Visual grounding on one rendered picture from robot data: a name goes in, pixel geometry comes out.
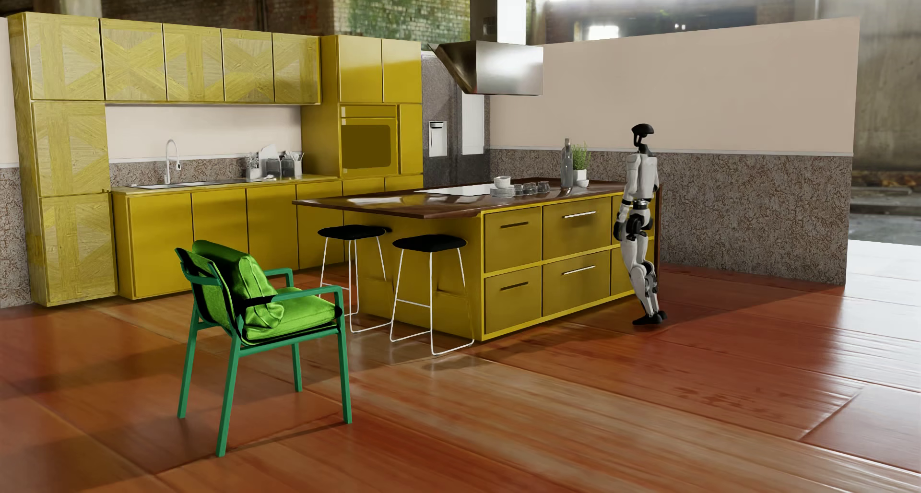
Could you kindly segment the yellow base cabinets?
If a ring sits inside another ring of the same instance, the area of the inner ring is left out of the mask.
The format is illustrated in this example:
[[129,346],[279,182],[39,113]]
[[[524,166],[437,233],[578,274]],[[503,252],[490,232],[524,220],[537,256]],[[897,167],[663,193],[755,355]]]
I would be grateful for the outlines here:
[[265,270],[319,266],[319,229],[340,226],[342,211],[294,200],[421,188],[423,175],[339,179],[229,179],[217,185],[112,191],[119,295],[147,299],[190,288],[173,262],[175,248],[210,240],[253,255]]

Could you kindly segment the yellow kitchen island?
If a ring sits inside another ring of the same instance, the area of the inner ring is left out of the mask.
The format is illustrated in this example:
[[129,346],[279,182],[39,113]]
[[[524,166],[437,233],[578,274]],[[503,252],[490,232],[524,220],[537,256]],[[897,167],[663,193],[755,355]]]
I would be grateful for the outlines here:
[[[561,189],[546,181],[547,193],[495,198],[492,184],[429,188],[296,200],[295,205],[342,211],[345,225],[389,227],[377,242],[358,240],[360,309],[355,320],[380,318],[390,329],[400,249],[392,242],[441,233],[463,238],[460,249],[467,305],[476,341],[510,334],[535,324],[630,297],[635,289],[614,237],[625,185],[592,181]],[[406,250],[399,299],[429,302],[428,253]],[[434,329],[471,341],[456,251],[433,254]],[[399,303],[393,337],[427,331],[429,311]]]

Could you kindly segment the yellow wall oven cabinet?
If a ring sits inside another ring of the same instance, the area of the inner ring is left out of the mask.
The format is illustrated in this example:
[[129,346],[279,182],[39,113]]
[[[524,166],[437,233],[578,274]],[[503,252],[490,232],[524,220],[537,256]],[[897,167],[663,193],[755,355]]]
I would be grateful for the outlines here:
[[423,172],[419,41],[319,38],[321,103],[301,108],[305,173],[336,178]]

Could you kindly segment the black bar stool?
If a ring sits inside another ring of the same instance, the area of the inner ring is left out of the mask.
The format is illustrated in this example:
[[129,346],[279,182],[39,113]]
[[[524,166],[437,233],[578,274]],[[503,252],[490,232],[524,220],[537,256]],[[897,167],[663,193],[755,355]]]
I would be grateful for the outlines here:
[[[397,278],[396,278],[395,287],[394,287],[394,301],[393,301],[393,306],[392,306],[391,316],[390,316],[389,340],[391,341],[391,343],[400,342],[400,341],[403,341],[409,338],[413,338],[415,336],[422,335],[422,334],[428,334],[431,355],[433,357],[441,357],[443,355],[457,351],[459,349],[463,349],[463,348],[472,346],[476,342],[473,317],[470,313],[470,308],[467,305],[467,301],[469,300],[469,290],[467,289],[467,286],[466,286],[466,275],[464,273],[464,263],[463,263],[463,259],[461,255],[461,248],[464,247],[466,244],[467,244],[467,241],[464,240],[463,238],[441,234],[441,233],[432,233],[432,234],[425,234],[425,235],[420,235],[420,236],[415,236],[415,237],[410,237],[410,238],[401,238],[401,239],[398,239],[392,242],[392,245],[394,247],[400,249],[400,259],[399,259],[399,265],[398,265]],[[399,299],[399,287],[400,287],[400,282],[401,282],[401,267],[402,267],[403,256],[406,250],[410,250],[413,252],[425,252],[429,254],[428,256],[429,302],[427,304],[417,303],[417,302],[413,302],[410,300]],[[436,352],[435,344],[434,344],[435,281],[433,278],[433,254],[436,252],[445,252],[445,251],[451,251],[451,250],[456,251],[457,256],[458,256],[461,283],[463,285],[464,298],[465,298],[464,299],[465,300],[464,311],[467,314],[467,318],[469,321],[469,326],[470,326],[470,331],[471,331],[471,341],[461,346],[455,346],[450,349]],[[417,334],[406,335],[400,338],[393,337],[393,327],[396,322],[396,310],[397,310],[398,304],[401,302],[428,309],[429,328],[427,331],[420,332]]]
[[328,227],[323,228],[318,231],[318,234],[324,237],[324,252],[323,259],[320,266],[320,280],[319,284],[321,287],[325,287],[327,284],[323,282],[323,275],[325,273],[325,264],[326,264],[326,253],[328,249],[328,243],[330,239],[343,240],[346,244],[346,263],[348,268],[348,287],[344,287],[344,290],[348,291],[349,301],[350,301],[350,312],[345,315],[349,320],[349,327],[351,333],[357,334],[365,331],[370,331],[378,328],[378,326],[367,327],[361,330],[355,330],[353,326],[353,319],[357,317],[358,310],[360,309],[360,291],[358,289],[358,278],[355,278],[355,301],[352,297],[352,270],[354,269],[354,274],[358,275],[358,251],[357,251],[357,241],[367,238],[373,238],[377,242],[378,254],[380,256],[381,270],[383,274],[383,279],[387,279],[386,268],[384,265],[383,252],[380,246],[379,237],[384,234],[391,232],[392,229],[389,227],[381,226],[366,226],[366,225],[343,225],[338,227]]

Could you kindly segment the steel range hood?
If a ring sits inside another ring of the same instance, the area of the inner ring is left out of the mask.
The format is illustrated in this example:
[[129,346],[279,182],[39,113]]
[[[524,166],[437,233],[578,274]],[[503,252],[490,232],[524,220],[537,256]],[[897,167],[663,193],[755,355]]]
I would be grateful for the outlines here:
[[468,40],[429,43],[428,46],[466,94],[543,94],[543,47],[540,45]]

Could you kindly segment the yellow upper wall cabinets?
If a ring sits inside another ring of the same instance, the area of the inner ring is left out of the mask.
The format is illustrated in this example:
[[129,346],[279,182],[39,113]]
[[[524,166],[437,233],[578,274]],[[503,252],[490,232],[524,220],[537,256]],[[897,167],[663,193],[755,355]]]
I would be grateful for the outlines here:
[[115,102],[321,102],[313,36],[102,18],[105,98]]

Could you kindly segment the tall yellow pantry cabinet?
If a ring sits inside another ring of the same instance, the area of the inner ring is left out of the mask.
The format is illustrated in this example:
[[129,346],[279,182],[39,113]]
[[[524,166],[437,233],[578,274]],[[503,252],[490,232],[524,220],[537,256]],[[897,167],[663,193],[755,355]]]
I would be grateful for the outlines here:
[[97,17],[7,19],[32,301],[117,293]]

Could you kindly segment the white humanoid robot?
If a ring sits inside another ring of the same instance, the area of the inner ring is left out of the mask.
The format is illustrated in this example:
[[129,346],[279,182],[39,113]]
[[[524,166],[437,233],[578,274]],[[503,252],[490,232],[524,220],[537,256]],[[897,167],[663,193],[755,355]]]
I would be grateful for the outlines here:
[[658,301],[659,279],[655,265],[646,259],[649,235],[653,228],[650,201],[659,190],[658,160],[642,140],[654,134],[653,126],[639,123],[632,128],[637,152],[626,159],[626,186],[614,223],[614,237],[630,281],[646,312],[634,325],[660,324],[667,319]]

